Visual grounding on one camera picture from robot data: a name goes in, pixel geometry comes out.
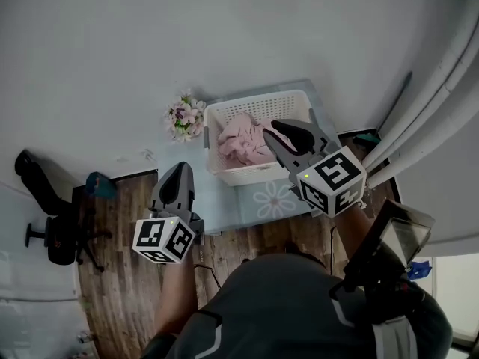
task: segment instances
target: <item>white laundry basket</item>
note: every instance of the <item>white laundry basket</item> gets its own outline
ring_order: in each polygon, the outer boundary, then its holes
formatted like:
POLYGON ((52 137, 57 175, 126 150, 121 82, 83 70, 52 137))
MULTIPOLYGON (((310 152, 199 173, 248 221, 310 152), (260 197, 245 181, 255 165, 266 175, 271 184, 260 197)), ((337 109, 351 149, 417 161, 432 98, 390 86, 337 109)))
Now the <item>white laundry basket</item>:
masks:
POLYGON ((228 160, 219 152, 219 135, 241 112, 250 114, 256 121, 264 118, 273 120, 288 118, 316 123, 306 93, 302 90, 289 90, 233 99, 208 105, 204 112, 207 169, 210 173, 215 174, 229 186, 287 178, 288 170, 282 168, 277 162, 244 166, 236 160, 228 160))

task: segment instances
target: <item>wooden floor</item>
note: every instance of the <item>wooden floor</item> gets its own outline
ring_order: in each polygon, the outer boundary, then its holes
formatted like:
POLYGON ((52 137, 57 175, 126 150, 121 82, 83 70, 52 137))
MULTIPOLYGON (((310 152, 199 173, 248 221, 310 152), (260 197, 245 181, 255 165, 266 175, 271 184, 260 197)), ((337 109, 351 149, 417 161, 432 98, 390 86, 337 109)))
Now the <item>wooden floor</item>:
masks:
MULTIPOLYGON (((342 140, 360 158, 364 151, 350 139, 342 140)), ((141 258, 131 249, 135 222, 139 219, 157 182, 156 174, 124 179, 117 182, 115 200, 89 200, 82 191, 74 193, 74 203, 83 214, 94 207, 95 231, 109 230, 112 239, 100 238, 91 243, 92 250, 105 272, 94 270, 84 258, 79 266, 82 296, 86 305, 88 324, 97 335, 100 359, 139 358, 141 350, 153 336, 153 313, 161 297, 162 266, 141 258)), ((366 191, 363 200, 366 213, 373 218, 386 198, 394 199, 389 182, 366 191)), ((288 240, 299 248, 320 258, 329 270, 331 256, 330 229, 333 223, 325 216, 312 218, 300 215, 241 230, 225 231, 221 236, 206 237, 203 246, 195 246, 196 263, 213 267, 220 283, 245 258, 283 251, 288 240)), ((341 277, 347 263, 337 233, 333 239, 333 274, 341 277)), ((217 291, 208 269, 196 268, 198 304, 201 307, 217 291)))

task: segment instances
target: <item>pink towel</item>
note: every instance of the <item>pink towel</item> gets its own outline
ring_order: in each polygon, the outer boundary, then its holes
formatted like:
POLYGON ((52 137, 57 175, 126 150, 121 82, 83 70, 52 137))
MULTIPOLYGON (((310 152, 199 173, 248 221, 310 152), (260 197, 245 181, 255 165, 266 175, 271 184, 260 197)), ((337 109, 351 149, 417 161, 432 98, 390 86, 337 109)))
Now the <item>pink towel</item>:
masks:
POLYGON ((243 165, 266 164, 276 161, 276 157, 264 142, 264 129, 271 130, 291 148, 294 149, 294 147, 287 137, 272 128, 271 121, 265 119, 255 125, 248 113, 238 114, 219 135, 219 152, 229 159, 238 159, 243 165))

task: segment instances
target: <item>office chair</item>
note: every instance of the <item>office chair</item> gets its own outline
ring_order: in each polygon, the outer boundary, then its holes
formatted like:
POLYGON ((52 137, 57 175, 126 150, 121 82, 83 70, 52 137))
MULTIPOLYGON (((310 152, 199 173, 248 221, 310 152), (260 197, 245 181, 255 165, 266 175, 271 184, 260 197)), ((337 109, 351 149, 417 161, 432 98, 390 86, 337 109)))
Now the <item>office chair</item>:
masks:
POLYGON ((112 234, 109 231, 93 233, 94 210, 86 211, 82 225, 79 226, 78 212, 71 203, 58 197, 45 173, 27 150, 23 150, 16 158, 15 171, 41 209, 52 216, 46 219, 44 233, 34 231, 31 224, 28 224, 25 246, 28 247, 30 238, 44 239, 43 245, 48 248, 48 258, 57 265, 70 265, 75 260, 79 265, 83 264, 80 254, 85 250, 95 268, 103 272, 105 269, 97 264, 88 247, 88 241, 99 236, 111 238, 112 234))

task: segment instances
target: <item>pink flowers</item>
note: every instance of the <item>pink flowers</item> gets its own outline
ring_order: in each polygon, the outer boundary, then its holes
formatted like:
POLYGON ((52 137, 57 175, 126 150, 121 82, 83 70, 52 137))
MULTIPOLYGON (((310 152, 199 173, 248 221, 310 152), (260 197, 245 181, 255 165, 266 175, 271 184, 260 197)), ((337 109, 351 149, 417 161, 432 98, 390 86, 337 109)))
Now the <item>pink flowers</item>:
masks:
POLYGON ((204 128, 204 101, 193 98, 191 91, 182 92, 165 112, 166 129, 174 141, 191 141, 204 128))

